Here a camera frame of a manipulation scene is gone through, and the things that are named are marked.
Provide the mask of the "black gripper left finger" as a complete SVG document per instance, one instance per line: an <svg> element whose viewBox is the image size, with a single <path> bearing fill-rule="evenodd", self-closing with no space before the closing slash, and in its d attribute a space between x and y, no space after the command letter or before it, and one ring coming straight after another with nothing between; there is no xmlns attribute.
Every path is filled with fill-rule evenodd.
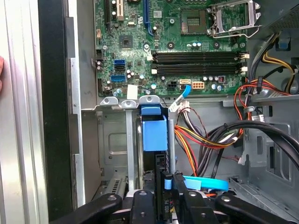
<svg viewBox="0 0 299 224"><path fill-rule="evenodd" d="M132 197L122 199L113 193L102 195L52 224L155 224L156 197L146 189L136 190Z"/></svg>

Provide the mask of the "person's bare hand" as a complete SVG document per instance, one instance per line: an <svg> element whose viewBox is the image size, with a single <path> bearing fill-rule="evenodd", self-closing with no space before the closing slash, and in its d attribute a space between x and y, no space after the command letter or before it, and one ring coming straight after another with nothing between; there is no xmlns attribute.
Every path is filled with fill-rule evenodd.
<svg viewBox="0 0 299 224"><path fill-rule="evenodd" d="M4 68L4 58L0 56L0 76ZM0 91L2 90L2 81L0 80Z"/></svg>

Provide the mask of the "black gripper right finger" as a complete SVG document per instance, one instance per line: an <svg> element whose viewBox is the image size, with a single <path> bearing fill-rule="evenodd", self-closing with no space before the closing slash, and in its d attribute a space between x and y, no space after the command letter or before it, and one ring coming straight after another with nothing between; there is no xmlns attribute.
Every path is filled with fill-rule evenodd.
<svg viewBox="0 0 299 224"><path fill-rule="evenodd" d="M173 202L180 224L289 224L273 213L263 210L232 194L220 194L208 204L208 197L200 190L228 190L223 180L173 174Z"/></svg>

